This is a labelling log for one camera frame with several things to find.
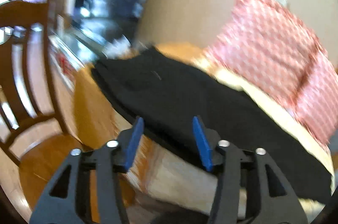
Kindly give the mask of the black pants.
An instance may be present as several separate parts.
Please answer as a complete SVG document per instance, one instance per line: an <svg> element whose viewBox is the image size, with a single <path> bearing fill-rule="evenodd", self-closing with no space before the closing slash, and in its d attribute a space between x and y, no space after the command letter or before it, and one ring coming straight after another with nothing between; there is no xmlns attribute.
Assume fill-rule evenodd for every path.
<svg viewBox="0 0 338 224"><path fill-rule="evenodd" d="M238 148L264 148L298 197L322 204L330 200L332 176L327 168L245 92L156 48L126 60L99 59L91 72L125 120L142 117L147 137L190 164L202 167L192 132L192 120L199 116L207 128Z"/></svg>

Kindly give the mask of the golden yellow bed blanket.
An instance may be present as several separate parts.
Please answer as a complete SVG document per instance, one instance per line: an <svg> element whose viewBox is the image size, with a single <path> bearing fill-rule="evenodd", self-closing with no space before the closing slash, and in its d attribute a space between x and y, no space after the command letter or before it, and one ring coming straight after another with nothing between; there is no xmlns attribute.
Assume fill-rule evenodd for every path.
<svg viewBox="0 0 338 224"><path fill-rule="evenodd" d="M167 57L197 66L234 90L244 91L285 133L333 174L329 149L259 88L226 68L214 66L203 57L200 48L189 43L159 44L158 50ZM74 117L80 141L98 148L131 125L102 94L92 79L91 68L92 63L75 72ZM203 213L211 209L217 183L214 176L185 162L148 137L142 137L134 165L125 177L136 190L154 199Z"/></svg>

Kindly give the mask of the glass top TV stand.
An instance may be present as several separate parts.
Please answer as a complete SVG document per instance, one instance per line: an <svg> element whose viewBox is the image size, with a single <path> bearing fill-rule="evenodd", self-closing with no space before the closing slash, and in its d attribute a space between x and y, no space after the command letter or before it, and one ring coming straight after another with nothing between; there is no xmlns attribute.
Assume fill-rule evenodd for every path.
<svg viewBox="0 0 338 224"><path fill-rule="evenodd" d="M84 68L97 59L106 59L103 46L77 29L67 30L61 37L49 35L53 60L63 73L70 74Z"/></svg>

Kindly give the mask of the white clutter on stand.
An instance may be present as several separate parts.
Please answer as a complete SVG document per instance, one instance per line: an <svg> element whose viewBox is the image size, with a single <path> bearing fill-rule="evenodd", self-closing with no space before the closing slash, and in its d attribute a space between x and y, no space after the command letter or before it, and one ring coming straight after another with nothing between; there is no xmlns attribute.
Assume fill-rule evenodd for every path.
<svg viewBox="0 0 338 224"><path fill-rule="evenodd" d="M113 42L108 42L102 51L109 59L114 59L126 54L131 47L129 40L122 35L119 39L114 39Z"/></svg>

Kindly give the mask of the pink polka dot pillow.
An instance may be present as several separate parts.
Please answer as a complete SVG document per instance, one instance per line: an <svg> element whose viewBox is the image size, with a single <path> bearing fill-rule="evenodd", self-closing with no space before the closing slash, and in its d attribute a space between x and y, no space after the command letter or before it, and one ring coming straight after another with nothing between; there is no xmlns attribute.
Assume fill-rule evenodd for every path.
<svg viewBox="0 0 338 224"><path fill-rule="evenodd" d="M315 32L276 0L235 0L232 20L204 50L252 83L327 145L337 130L337 73Z"/></svg>

